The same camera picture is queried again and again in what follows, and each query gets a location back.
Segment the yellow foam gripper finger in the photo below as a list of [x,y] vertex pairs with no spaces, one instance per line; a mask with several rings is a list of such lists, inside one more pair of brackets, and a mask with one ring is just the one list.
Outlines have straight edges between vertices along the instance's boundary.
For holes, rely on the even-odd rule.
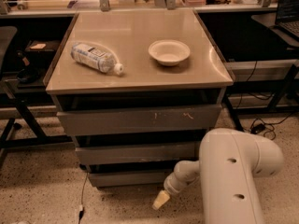
[[164,204],[170,200],[170,194],[166,190],[161,190],[155,198],[152,208],[154,210],[160,209]]

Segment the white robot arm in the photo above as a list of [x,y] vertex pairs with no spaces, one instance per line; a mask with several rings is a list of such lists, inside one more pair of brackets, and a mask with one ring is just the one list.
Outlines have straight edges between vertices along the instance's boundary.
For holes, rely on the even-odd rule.
[[204,224],[264,224],[254,179],[276,175],[283,162],[280,147],[268,138],[225,128],[211,130],[201,141],[199,160],[176,164],[152,208],[161,208],[199,180]]

